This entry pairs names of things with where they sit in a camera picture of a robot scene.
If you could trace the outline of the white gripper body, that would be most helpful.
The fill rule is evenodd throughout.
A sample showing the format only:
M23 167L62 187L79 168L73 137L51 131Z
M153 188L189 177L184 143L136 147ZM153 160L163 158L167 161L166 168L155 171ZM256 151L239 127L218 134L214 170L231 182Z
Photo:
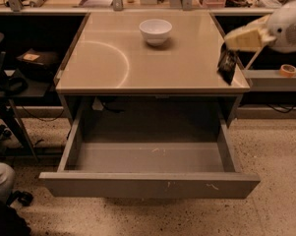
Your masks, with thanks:
M296 0L275 10L268 18L267 29L275 37L269 47L277 52L296 52Z

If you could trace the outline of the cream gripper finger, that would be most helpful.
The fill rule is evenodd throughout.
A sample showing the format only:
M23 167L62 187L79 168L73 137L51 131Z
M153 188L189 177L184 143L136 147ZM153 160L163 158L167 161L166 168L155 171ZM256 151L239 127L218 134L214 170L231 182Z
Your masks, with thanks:
M264 15L247 24L248 28L265 28L270 15Z
M226 47L233 51L257 52L275 41L274 35L271 35L267 29L260 28L239 28L224 37Z

